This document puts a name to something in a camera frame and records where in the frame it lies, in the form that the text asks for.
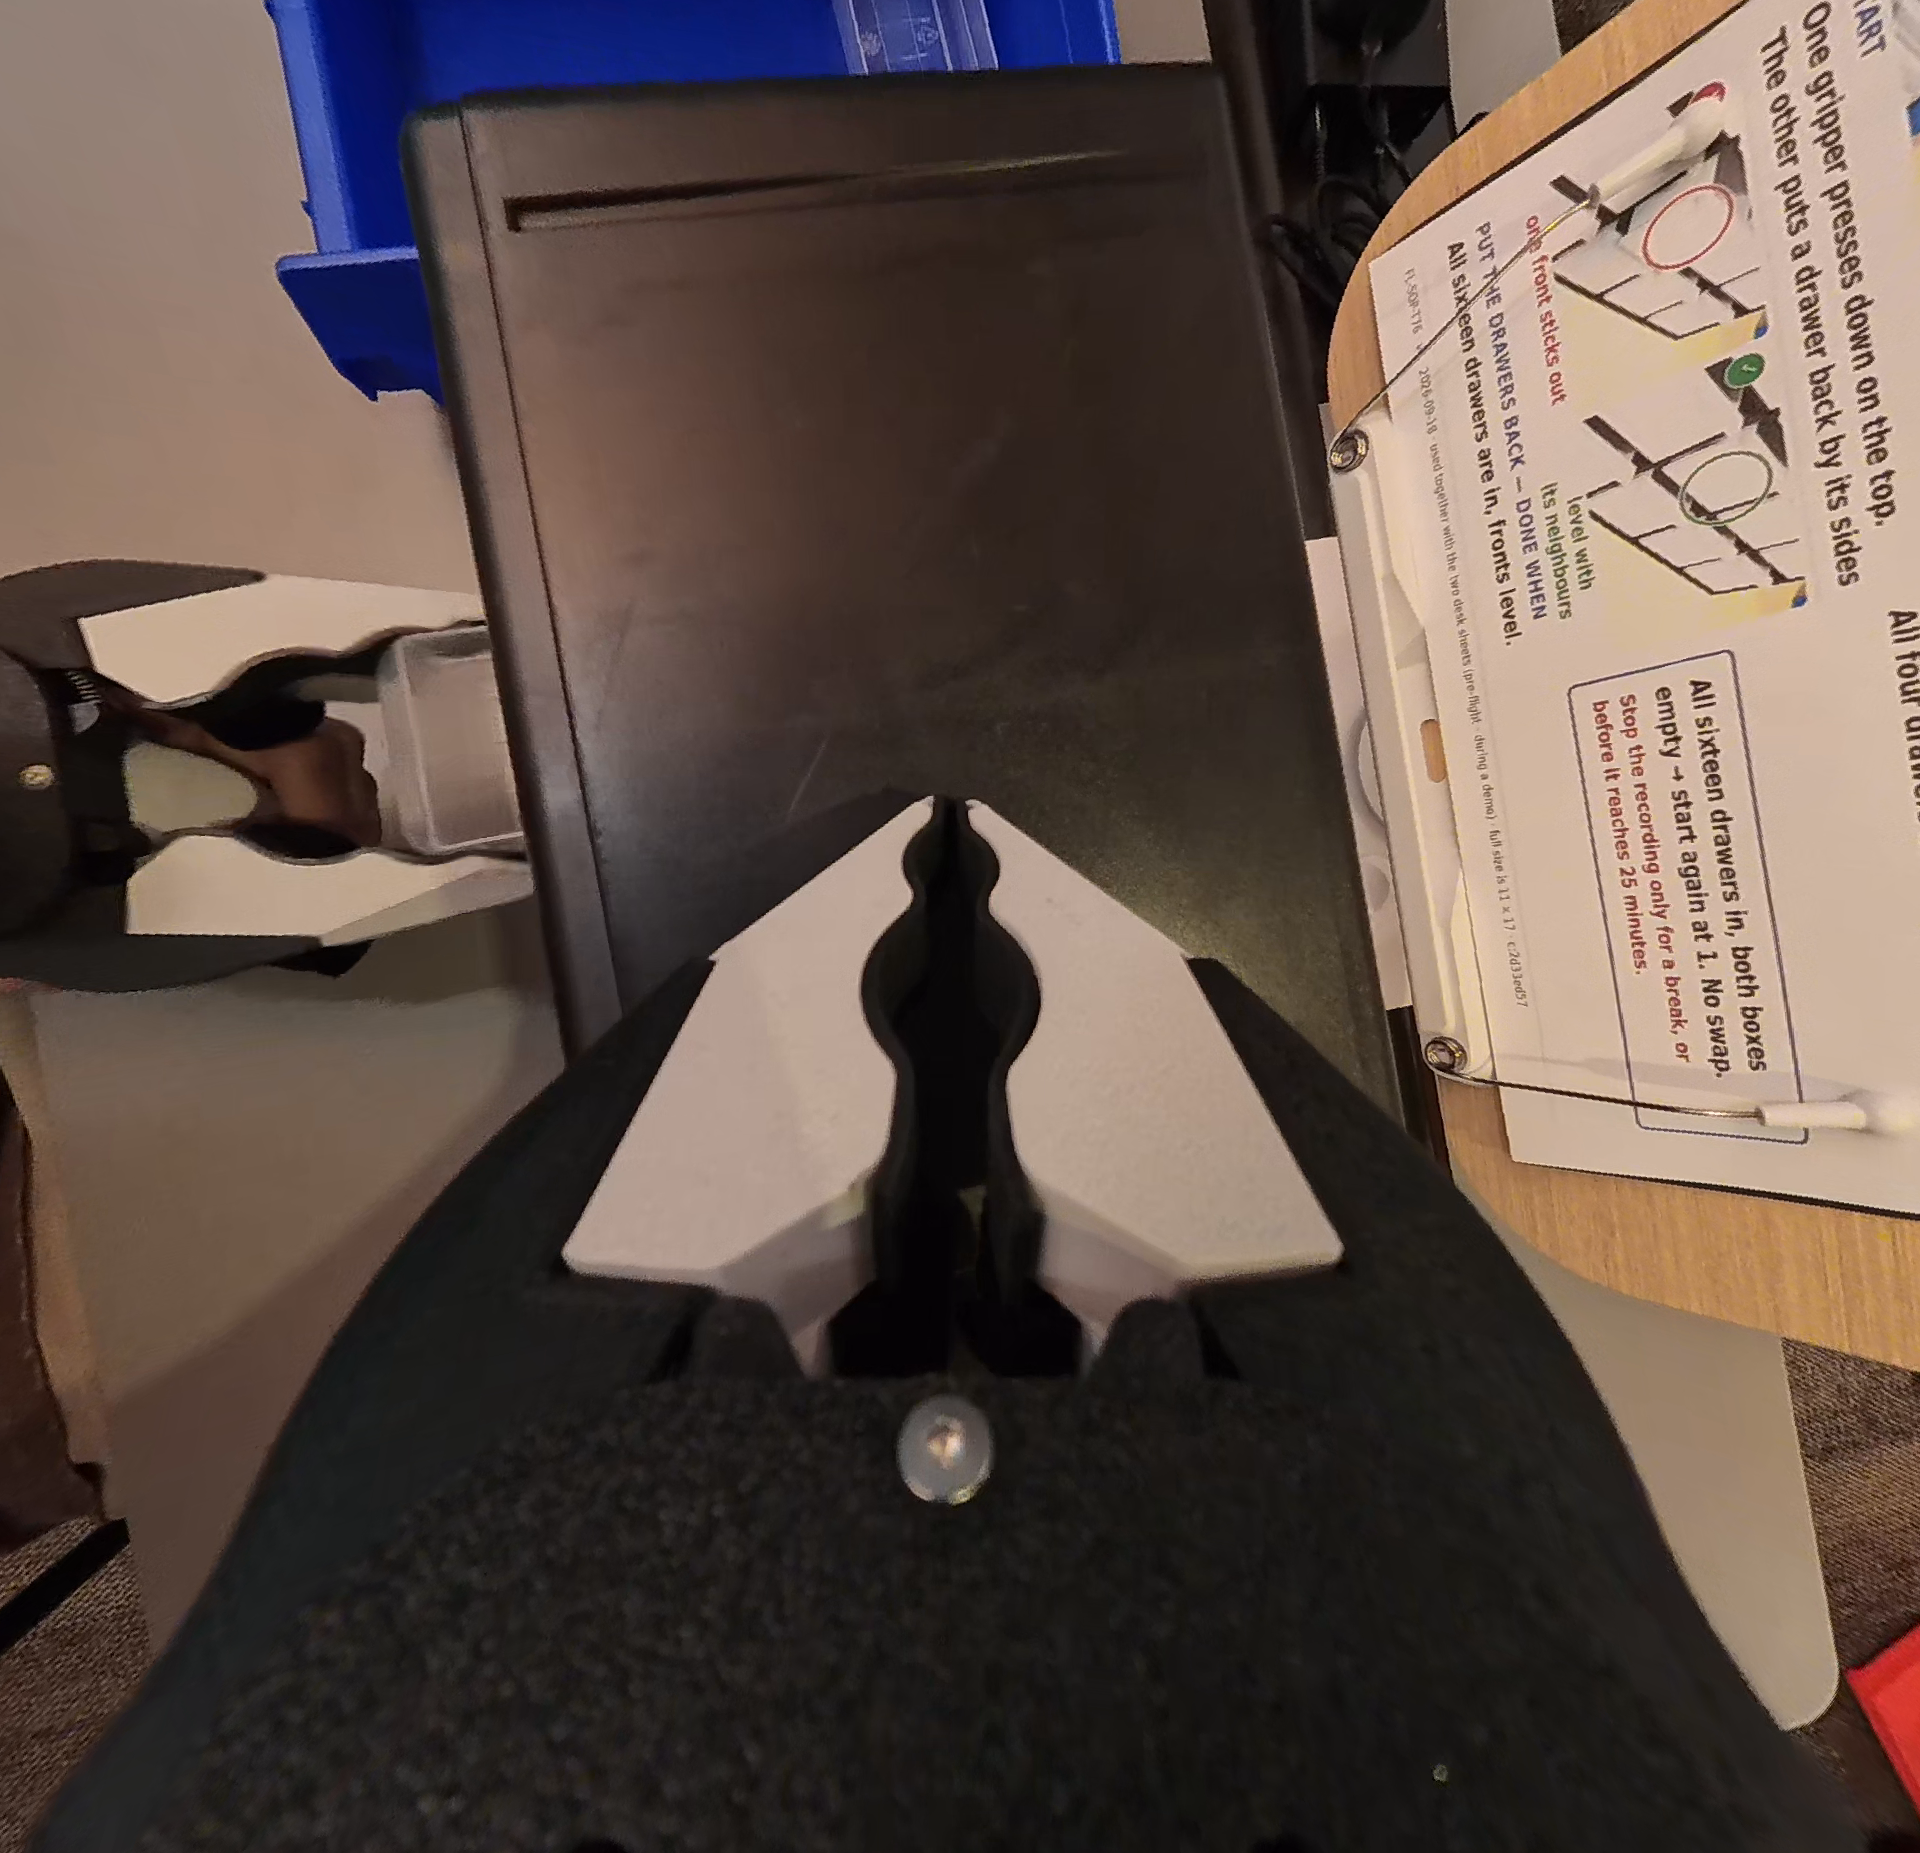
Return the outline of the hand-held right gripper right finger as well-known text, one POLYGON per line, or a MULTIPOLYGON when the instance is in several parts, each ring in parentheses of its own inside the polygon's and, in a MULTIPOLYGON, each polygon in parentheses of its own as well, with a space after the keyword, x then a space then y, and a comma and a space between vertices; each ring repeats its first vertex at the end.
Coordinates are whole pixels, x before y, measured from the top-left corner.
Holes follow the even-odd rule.
POLYGON ((991 924, 1036 981, 1004 1081, 1034 1279, 1091 1354, 1123 1308, 1341 1262, 1188 955, 980 801, 991 924))

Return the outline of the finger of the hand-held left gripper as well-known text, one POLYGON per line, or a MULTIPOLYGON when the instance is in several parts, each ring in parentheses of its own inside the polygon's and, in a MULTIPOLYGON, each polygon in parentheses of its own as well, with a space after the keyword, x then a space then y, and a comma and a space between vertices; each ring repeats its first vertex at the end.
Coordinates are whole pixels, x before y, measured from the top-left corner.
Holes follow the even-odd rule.
POLYGON ((292 689, 343 702, 365 727, 390 640, 482 622, 482 602, 462 592, 256 578, 88 614, 78 633, 94 672, 166 713, 180 714, 241 682, 273 682, 289 661, 306 661, 315 670, 292 689))
POLYGON ((294 860, 233 832, 191 832, 148 856, 126 883, 126 932, 354 947, 531 894, 534 875, 516 858, 355 851, 294 860))

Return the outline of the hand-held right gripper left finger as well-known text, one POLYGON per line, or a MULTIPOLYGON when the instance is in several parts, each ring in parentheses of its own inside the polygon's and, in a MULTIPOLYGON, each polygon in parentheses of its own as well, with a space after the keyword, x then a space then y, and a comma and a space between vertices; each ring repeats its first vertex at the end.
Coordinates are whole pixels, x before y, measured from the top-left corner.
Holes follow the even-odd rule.
POLYGON ((561 1249, 588 1280, 765 1306, 806 1372, 872 1273, 869 1195, 900 1065, 867 971, 915 932, 948 807, 906 803, 712 957, 561 1249))

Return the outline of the small clear plastic drawer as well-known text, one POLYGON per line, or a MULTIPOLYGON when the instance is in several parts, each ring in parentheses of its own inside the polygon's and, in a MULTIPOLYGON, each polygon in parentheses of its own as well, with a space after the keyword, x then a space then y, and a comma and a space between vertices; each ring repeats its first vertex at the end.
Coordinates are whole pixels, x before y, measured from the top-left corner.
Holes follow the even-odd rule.
POLYGON ((488 628, 456 624, 392 640, 376 668, 376 705, 388 846, 419 858, 521 856, 488 628))
POLYGON ((997 66, 985 0, 830 0, 830 7, 850 74, 997 66))

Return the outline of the black drawer cabinet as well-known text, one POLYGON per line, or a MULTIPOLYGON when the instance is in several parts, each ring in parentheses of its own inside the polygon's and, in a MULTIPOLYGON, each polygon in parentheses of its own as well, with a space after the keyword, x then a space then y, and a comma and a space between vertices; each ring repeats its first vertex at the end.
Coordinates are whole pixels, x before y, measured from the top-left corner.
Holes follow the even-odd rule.
POLYGON ((1400 1116, 1209 64, 465 96, 399 163, 570 1051, 942 794, 1400 1116))

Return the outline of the person's left hand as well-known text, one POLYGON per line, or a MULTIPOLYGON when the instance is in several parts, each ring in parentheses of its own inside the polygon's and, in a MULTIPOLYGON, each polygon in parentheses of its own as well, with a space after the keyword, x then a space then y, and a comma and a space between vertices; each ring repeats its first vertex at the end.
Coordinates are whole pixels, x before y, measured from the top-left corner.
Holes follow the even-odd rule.
POLYGON ((313 727, 251 754, 254 812, 276 827, 327 832, 350 849, 381 843, 378 782, 358 727, 322 714, 313 727))

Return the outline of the white sheet holder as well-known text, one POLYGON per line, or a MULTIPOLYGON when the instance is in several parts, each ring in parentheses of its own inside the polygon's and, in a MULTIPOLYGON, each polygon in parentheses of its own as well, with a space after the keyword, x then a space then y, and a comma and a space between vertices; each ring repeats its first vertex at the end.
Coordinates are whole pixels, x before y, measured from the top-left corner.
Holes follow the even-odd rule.
POLYGON ((1308 578, 1380 994, 1409 1013, 1428 1073, 1491 1087, 1494 1038, 1390 420, 1332 432, 1325 465, 1332 520, 1308 541, 1308 578))

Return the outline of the red plastic object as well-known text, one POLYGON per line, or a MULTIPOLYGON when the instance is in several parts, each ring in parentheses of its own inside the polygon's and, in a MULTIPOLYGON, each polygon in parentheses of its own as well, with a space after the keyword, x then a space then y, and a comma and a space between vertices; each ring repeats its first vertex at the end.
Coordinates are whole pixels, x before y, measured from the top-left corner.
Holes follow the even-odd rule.
POLYGON ((1888 1767, 1918 1804, 1918 1630, 1890 1644, 1844 1680, 1888 1767))

